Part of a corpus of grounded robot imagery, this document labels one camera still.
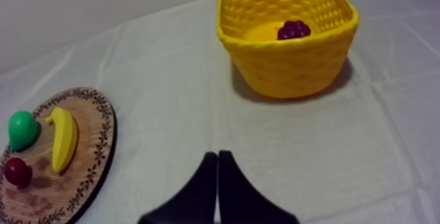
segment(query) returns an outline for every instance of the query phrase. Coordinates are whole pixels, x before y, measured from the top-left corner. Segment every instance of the banana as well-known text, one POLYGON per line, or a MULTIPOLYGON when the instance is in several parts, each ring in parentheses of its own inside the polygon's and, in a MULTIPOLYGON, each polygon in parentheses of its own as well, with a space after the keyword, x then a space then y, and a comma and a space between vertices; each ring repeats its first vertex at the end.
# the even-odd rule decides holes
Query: banana
POLYGON ((69 164, 78 143, 77 123, 70 112, 56 107, 49 117, 49 124, 55 124, 54 147, 52 149, 52 169, 60 173, 69 164))

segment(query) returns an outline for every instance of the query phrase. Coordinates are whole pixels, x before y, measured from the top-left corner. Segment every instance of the decorative border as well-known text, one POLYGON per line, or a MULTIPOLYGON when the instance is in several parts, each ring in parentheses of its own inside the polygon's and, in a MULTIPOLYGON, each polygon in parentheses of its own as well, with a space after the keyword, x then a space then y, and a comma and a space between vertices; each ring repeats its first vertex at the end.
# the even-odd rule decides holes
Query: decorative border
MULTIPOLYGON (((111 104, 107 101, 107 99, 102 96, 97 90, 92 89, 83 89, 83 88, 74 88, 71 90, 66 90, 62 92, 60 95, 57 95, 49 101, 41 104, 36 111, 32 114, 35 118, 38 118, 43 111, 48 110, 52 106, 58 105, 60 102, 65 101, 68 98, 79 98, 81 100, 93 100, 92 104, 96 106, 96 110, 101 113, 101 118, 104 120, 100 130, 100 136, 98 138, 98 142, 95 145, 95 158, 94 165, 87 169, 88 174, 86 179, 79 183, 79 187, 77 188, 77 194, 69 200, 69 204, 66 208, 61 207, 57 210, 54 210, 52 214, 48 214, 43 218, 38 220, 38 224, 52 224, 55 221, 60 221, 61 217, 66 215, 66 212, 75 212, 77 207, 80 205, 80 199, 84 197, 85 192, 91 189, 91 186, 96 184, 99 179, 96 179, 96 168, 101 166, 101 161, 106 157, 104 155, 104 148, 108 145, 108 140, 113 139, 113 137, 108 136, 108 132, 111 128, 111 118, 113 117, 113 109, 111 104)), ((5 167, 6 161, 10 157, 9 146, 5 149, 3 153, 3 160, 0 162, 0 187, 3 185, 3 169, 5 167)), ((8 215, 5 213, 5 204, 3 203, 3 196, 0 196, 0 222, 5 224, 26 224, 26 222, 22 220, 17 220, 12 217, 8 218, 8 215)))

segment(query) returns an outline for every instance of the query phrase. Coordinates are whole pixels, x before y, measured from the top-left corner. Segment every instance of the plastic fruit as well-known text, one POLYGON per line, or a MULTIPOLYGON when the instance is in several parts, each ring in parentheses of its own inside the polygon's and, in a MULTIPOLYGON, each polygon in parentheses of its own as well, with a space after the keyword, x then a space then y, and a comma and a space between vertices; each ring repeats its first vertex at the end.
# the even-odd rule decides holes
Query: plastic fruit
POLYGON ((27 111, 18 111, 9 119, 9 147, 19 151, 30 146, 38 136, 38 122, 27 111))
POLYGON ((297 39, 311 34, 310 28, 304 22, 288 20, 278 30, 278 40, 297 39))
POLYGON ((17 157, 12 157, 6 161, 4 174, 9 183, 24 188, 32 180, 32 169, 26 163, 17 157))
POLYGON ((52 149, 52 169, 60 173, 71 161, 78 140, 77 123, 70 112, 56 107, 46 122, 55 124, 54 147, 52 149))

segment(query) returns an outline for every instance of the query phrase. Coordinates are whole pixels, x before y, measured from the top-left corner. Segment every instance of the white wall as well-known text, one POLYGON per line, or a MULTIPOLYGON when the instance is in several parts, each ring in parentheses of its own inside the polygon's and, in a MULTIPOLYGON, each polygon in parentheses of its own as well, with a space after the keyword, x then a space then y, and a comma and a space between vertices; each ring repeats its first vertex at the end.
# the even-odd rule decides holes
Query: white wall
POLYGON ((72 40, 193 0, 0 0, 0 73, 72 40))

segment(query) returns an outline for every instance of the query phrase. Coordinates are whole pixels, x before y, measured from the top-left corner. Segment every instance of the wooden plate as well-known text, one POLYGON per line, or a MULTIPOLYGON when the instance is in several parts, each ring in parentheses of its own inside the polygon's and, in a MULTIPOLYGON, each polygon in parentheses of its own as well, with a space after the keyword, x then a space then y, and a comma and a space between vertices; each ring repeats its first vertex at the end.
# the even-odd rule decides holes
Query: wooden plate
POLYGON ((0 164, 0 223, 72 223, 87 209, 102 185, 115 150, 116 120, 107 98, 97 90, 74 88, 61 92, 33 111, 41 125, 36 143, 22 153, 5 149, 0 164), (55 107, 71 112, 79 140, 64 174, 52 171, 54 126, 45 122, 55 107), (3 176, 11 157, 32 167, 32 182, 17 189, 3 176))

